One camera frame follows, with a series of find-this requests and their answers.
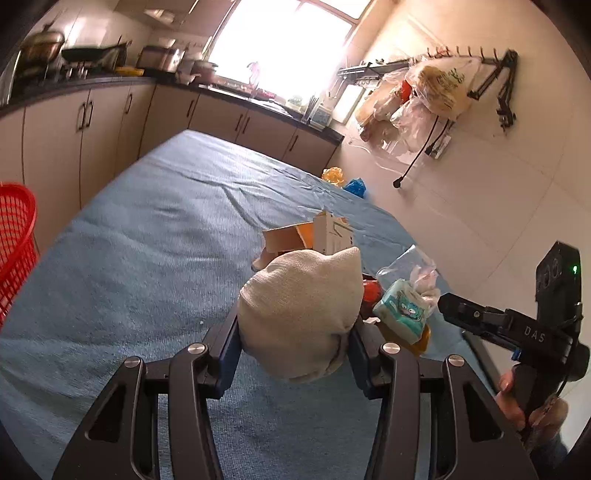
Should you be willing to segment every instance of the blue bedsheet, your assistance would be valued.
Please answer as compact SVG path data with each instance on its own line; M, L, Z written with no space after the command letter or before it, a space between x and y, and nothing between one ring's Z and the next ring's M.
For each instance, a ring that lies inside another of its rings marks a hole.
M369 202L191 131L101 192L43 256L0 333L0 421L40 476L51 478L124 358L166 358L200 340L253 274L262 230L322 209L349 218L370 273L413 244ZM458 328L439 314L429 323L428 356L459 353L480 374ZM227 479L361 479L379 412L347 363L322 380L290 385L245 354L232 387L209 406ZM169 478L165 453L161 466Z

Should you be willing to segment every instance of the cabinet handle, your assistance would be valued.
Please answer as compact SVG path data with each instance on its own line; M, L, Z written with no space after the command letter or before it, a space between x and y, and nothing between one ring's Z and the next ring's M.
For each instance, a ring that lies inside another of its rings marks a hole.
M129 105L125 109L125 115L127 115L129 113L129 111L131 110L131 102L134 101L134 94L130 93L129 96L127 97L127 99L129 100Z
M238 119L238 123L236 124L236 128L234 129L235 132L238 132L238 127L240 126L240 122L242 122L242 117L244 116L243 113L240 114L240 118Z
M299 135L296 135L296 136L295 136L295 140L294 140L294 142L293 142L293 143L292 143L292 145L291 145L290 151L292 151L292 150L294 149L294 147L296 146L297 139L298 139L299 137L300 137Z
M187 118L189 118L189 115L191 114L191 108L193 107L194 103L195 103L195 100L191 100L191 104L189 105L189 110L187 110Z
M92 113L95 111L95 101L91 100L90 102L88 102L88 104L90 105L90 117L88 117L88 121L86 122L84 128L90 127L90 122L92 122Z
M83 112L82 113L82 121L80 122L80 125L78 125L78 121L76 121L76 131L77 132L82 132L84 130L84 119L86 118L86 102L84 102L82 105L80 105L80 108L78 109L78 118L80 118L80 112Z
M248 122L251 121L251 118L249 116L246 117L246 123L244 124L244 129L242 129L242 135L244 135L246 133L246 127L248 127Z

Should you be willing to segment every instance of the cabinet door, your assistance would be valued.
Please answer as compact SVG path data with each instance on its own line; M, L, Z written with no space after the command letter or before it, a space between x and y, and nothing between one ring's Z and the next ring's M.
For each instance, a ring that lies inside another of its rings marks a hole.
M80 210L80 146L88 90L25 109L25 185L37 199L35 238L43 253Z
M296 128L264 113L248 111L236 143L280 160Z
M158 85L152 97L139 156L189 128L199 94L190 90Z
M115 177L117 142L129 86L90 91L80 155L80 204Z
M173 12L189 13L196 3L196 0L147 0L144 8L149 10L160 10L164 8Z
M138 159L153 93L154 85L132 85L129 88L117 144L116 176Z
M25 110L0 119L0 181L22 183L22 120Z
M335 149L334 144L311 132L298 129L283 156L283 161L320 177Z
M235 142L248 109L209 95L200 95L189 128Z

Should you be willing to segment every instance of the silver screw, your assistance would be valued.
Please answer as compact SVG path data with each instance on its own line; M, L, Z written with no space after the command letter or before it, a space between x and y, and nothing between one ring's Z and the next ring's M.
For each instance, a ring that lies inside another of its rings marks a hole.
M125 359L124 365L127 368L135 368L139 365L140 362L141 360L138 356L130 356L129 358Z
M388 342L382 345L382 349L386 353L396 355L400 351L400 345L394 342Z
M205 351L206 348L207 347L202 343L194 343L192 345L189 345L187 350L192 355L200 355L201 353L203 353Z
M461 367L464 364L464 359L461 356L459 356L459 355L450 355L449 356L449 362L454 367Z

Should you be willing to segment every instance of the window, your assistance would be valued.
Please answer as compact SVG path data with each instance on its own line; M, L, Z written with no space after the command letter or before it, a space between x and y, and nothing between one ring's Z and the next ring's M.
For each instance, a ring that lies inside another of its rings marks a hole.
M327 0L349 17L361 15L369 0ZM259 87L307 103L329 87L355 26L311 0L241 0L219 34L210 61L217 74L248 83L248 65L261 66Z
M368 6L369 0L322 0L325 4L335 7L344 14L359 18L363 10Z

